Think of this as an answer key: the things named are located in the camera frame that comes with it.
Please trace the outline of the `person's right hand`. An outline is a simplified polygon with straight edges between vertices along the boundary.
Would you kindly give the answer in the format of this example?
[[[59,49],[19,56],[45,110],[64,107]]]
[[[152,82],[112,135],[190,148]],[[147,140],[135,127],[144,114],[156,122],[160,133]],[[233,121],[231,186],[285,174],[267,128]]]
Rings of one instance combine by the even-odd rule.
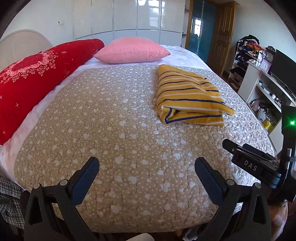
[[[288,203],[282,202],[276,206],[269,206],[271,220],[271,240],[275,241],[282,233],[288,216]]]

